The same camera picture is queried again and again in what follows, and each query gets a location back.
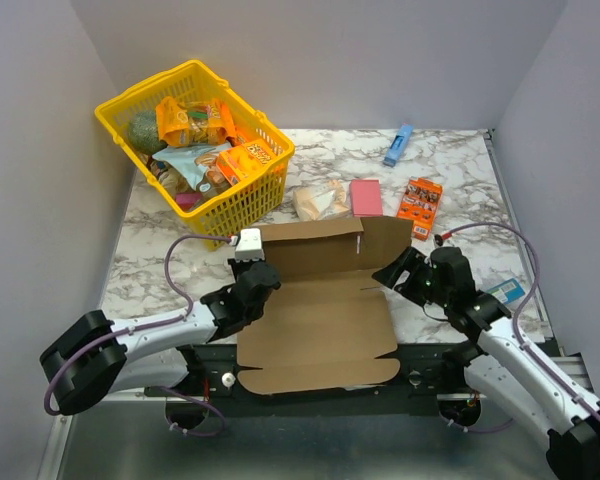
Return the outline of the brown cardboard box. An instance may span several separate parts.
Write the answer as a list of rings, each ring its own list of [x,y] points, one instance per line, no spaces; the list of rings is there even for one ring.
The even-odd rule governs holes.
[[[361,388],[400,363],[388,302],[374,272],[410,246],[412,224],[388,216],[263,225],[281,286],[237,335],[238,382],[258,395]]]

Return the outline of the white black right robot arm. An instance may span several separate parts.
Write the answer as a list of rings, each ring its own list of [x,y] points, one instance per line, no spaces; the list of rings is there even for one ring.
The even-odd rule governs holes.
[[[425,256],[408,247],[372,277],[420,307],[441,307],[466,336],[440,367],[447,389],[469,387],[495,402],[544,448],[557,478],[600,479],[600,399],[545,354],[504,304],[476,287],[459,248]]]

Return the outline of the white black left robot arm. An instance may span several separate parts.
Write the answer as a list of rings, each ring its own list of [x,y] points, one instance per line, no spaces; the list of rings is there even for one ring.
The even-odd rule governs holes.
[[[265,261],[234,262],[235,282],[189,299],[183,309],[134,319],[110,320],[101,310],[82,315],[40,355],[48,380],[43,408],[51,416],[74,415],[107,394],[139,383],[123,370],[172,348],[205,345],[230,337],[264,314],[281,286]]]

